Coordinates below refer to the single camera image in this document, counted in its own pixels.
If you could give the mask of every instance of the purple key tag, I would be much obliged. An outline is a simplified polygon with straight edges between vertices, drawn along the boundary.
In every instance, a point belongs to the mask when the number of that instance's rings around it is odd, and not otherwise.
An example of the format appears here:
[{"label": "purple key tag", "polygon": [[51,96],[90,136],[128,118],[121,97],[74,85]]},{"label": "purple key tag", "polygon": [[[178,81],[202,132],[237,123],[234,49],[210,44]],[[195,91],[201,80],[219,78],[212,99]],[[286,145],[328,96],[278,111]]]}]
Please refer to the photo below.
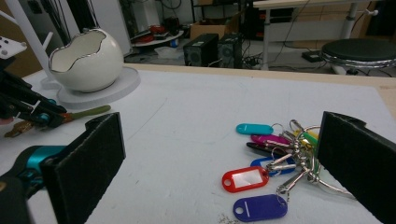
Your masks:
[{"label": "purple key tag", "polygon": [[243,222],[279,218],[286,213],[288,204],[275,194],[239,199],[233,205],[233,214]]},{"label": "purple key tag", "polygon": [[[274,155],[274,158],[275,158],[275,159],[279,159],[280,157],[277,156],[277,155]],[[263,168],[266,168],[267,164],[269,164],[269,163],[272,162],[273,160],[274,160],[274,159],[273,159],[272,157],[264,157],[264,158],[261,158],[261,159],[254,160],[254,161],[250,164],[250,166],[261,166],[261,167],[263,167]],[[287,162],[288,164],[295,164],[295,163],[296,163],[292,157],[287,158],[287,159],[286,159],[286,162]],[[272,171],[272,172],[269,172],[268,175],[269,175],[270,177],[276,176],[276,175],[285,175],[285,174],[290,174],[290,173],[293,172],[294,170],[295,170],[295,168],[289,168],[289,169],[281,170],[280,172],[279,172],[279,171]]]}]

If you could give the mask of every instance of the black foam pad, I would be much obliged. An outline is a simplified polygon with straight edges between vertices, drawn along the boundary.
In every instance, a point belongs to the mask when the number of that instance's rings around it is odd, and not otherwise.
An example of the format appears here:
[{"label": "black foam pad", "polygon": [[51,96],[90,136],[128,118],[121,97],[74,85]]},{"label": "black foam pad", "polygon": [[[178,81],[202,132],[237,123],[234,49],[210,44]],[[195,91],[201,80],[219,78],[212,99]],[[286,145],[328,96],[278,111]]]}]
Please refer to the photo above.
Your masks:
[{"label": "black foam pad", "polygon": [[40,163],[59,223],[85,223],[125,158],[120,114],[86,123],[87,131]]},{"label": "black foam pad", "polygon": [[396,144],[365,122],[324,112],[318,159],[378,220],[396,223]]}]

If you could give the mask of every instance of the stool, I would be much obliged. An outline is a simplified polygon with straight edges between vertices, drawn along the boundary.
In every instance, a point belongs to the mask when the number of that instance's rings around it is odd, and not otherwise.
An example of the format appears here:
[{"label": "stool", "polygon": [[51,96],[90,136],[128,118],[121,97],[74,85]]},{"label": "stool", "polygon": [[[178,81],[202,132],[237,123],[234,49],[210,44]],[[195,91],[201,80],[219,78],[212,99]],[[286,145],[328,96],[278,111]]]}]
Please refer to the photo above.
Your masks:
[{"label": "stool", "polygon": [[396,45],[384,40],[340,39],[325,44],[320,54],[328,63],[349,67],[349,75],[356,75],[357,68],[396,66]]}]

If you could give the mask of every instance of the keychain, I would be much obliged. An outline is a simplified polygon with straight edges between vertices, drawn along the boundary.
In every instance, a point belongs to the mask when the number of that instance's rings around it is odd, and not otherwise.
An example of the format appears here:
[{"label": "keychain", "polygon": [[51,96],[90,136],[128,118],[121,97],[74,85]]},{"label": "keychain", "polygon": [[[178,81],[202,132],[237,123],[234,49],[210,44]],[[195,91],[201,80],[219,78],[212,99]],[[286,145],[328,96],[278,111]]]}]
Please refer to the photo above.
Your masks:
[{"label": "keychain", "polygon": [[221,179],[222,186],[231,193],[263,187],[268,183],[268,171],[261,166],[251,166],[229,171]]},{"label": "keychain", "polygon": [[265,145],[260,143],[248,142],[247,147],[263,152],[263,154],[267,156],[271,156],[273,154],[277,156],[285,156],[286,154],[288,154],[286,150],[274,150],[273,147],[270,147],[267,144]]},{"label": "keychain", "polygon": [[[257,159],[255,161],[253,161],[250,164],[250,166],[261,166],[261,167],[266,168],[267,164],[269,163],[269,162],[266,162],[266,161],[272,161],[274,159],[279,159],[279,158],[281,158],[281,157],[277,156],[277,155],[274,155],[273,158],[264,157],[264,158]],[[276,169],[275,167],[273,167],[273,170],[270,171],[268,173],[268,175],[270,177],[272,177],[272,176],[277,176],[277,175],[285,175],[285,174],[289,174],[289,173],[293,172],[295,170],[295,168],[296,168],[296,163],[295,163],[294,159],[293,158],[287,158],[286,162],[288,163],[288,165],[279,165],[278,167],[282,168],[282,169]]]},{"label": "keychain", "polygon": [[266,124],[242,123],[236,126],[236,131],[241,134],[271,134],[274,128]]},{"label": "keychain", "polygon": [[273,141],[273,142],[278,142],[280,144],[290,144],[290,141],[282,136],[277,136],[273,134],[268,134],[268,135],[257,135],[253,134],[250,136],[251,140],[255,143],[260,143],[264,144],[267,141]]},{"label": "keychain", "polygon": [[287,213],[288,204],[275,194],[239,199],[233,205],[233,214],[243,222],[279,218]]}]

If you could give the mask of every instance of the white tabletop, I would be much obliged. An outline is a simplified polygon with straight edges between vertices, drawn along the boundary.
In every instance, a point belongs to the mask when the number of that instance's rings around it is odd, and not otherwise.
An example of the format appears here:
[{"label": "white tabletop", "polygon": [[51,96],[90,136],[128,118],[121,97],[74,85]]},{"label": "white tabletop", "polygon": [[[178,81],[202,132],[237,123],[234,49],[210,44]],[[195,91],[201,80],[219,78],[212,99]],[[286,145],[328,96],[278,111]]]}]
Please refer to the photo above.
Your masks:
[{"label": "white tabletop", "polygon": [[[234,223],[238,199],[274,194],[293,176],[272,177],[260,189],[224,190],[224,173],[249,167],[261,157],[246,147],[248,136],[235,132],[239,123],[288,127],[297,119],[309,126],[320,124],[327,110],[362,119],[369,129],[396,142],[395,119],[373,87],[169,71],[139,74],[140,86],[111,104],[110,112],[120,112],[126,159],[87,223]],[[26,81],[35,91],[55,97],[56,92],[40,90],[42,77],[35,74]],[[29,146],[68,145],[88,120],[2,138],[0,174]],[[0,134],[11,126],[0,126]],[[36,223],[55,223],[46,191],[33,196],[29,205]],[[289,212],[270,223],[377,222],[359,202],[326,193],[304,179],[291,191]]]},{"label": "white tabletop", "polygon": [[254,7],[258,7],[260,10],[273,9],[273,8],[285,8],[285,7],[303,7],[303,6],[324,6],[333,4],[348,4],[348,3],[359,3],[369,2],[368,0],[266,0],[253,2]]}]

